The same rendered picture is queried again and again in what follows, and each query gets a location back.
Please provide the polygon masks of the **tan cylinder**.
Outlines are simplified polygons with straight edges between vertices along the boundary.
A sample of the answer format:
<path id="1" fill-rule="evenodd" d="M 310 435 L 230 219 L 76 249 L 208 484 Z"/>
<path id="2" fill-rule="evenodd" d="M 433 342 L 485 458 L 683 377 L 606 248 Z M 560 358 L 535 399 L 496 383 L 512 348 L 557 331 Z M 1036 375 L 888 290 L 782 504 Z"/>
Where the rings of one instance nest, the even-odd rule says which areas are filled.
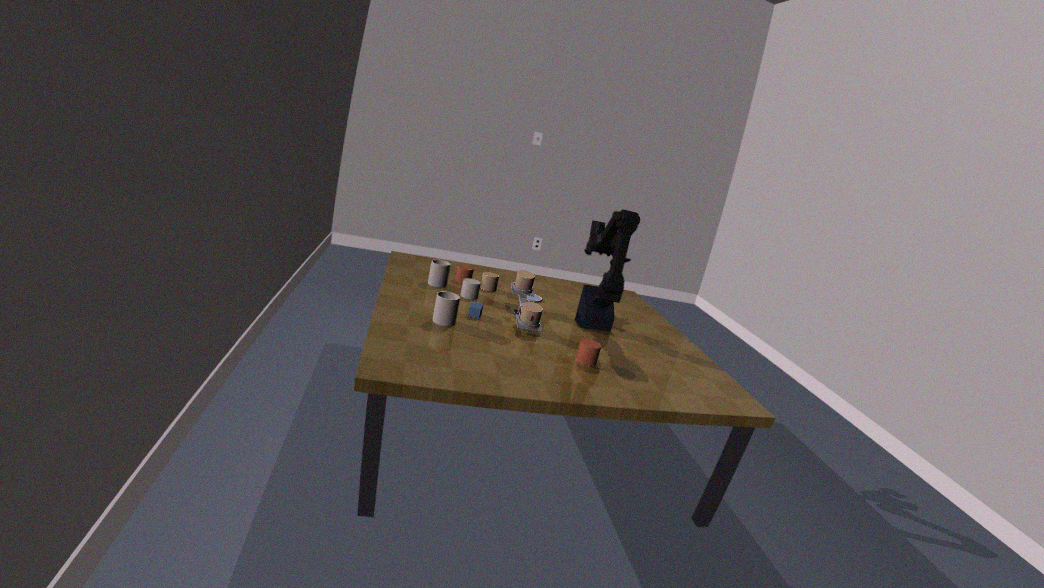
<path id="1" fill-rule="evenodd" d="M 499 279 L 498 274 L 492 272 L 483 272 L 480 288 L 490 292 L 496 291 L 498 279 Z"/>
<path id="2" fill-rule="evenodd" d="M 525 302 L 522 307 L 520 320 L 529 325 L 539 324 L 543 308 L 533 302 Z"/>
<path id="3" fill-rule="evenodd" d="M 533 273 L 529 271 L 518 271 L 515 286 L 522 290 L 531 290 L 533 286 Z"/>

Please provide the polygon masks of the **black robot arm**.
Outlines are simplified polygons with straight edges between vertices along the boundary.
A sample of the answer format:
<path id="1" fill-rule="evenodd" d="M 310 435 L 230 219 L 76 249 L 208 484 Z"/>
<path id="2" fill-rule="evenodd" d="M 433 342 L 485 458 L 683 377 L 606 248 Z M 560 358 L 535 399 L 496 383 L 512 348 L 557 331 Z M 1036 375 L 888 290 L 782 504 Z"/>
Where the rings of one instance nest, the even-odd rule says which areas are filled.
<path id="1" fill-rule="evenodd" d="M 623 268 L 631 235 L 640 224 L 638 213 L 628 210 L 613 212 L 609 224 L 592 220 L 590 237 L 586 243 L 586 254 L 591 251 L 607 253 L 614 251 L 610 269 L 603 274 L 597 292 L 594 295 L 593 307 L 608 311 L 613 303 L 620 303 L 624 291 Z M 617 231 L 618 230 L 618 231 Z"/>

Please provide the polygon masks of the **red cylinder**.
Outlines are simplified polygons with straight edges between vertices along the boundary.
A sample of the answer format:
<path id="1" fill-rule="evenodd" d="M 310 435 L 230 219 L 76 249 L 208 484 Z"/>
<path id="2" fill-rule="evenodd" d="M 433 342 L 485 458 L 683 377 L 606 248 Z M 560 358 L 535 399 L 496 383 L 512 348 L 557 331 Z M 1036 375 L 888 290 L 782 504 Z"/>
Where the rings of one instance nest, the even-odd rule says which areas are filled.
<path id="1" fill-rule="evenodd" d="M 595 366 L 597 363 L 600 349 L 600 343 L 583 339 L 580 342 L 576 361 L 580 364 Z"/>
<path id="2" fill-rule="evenodd" d="M 467 265 L 458 265 L 455 276 L 455 281 L 462 284 L 462 279 L 472 279 L 474 268 Z"/>

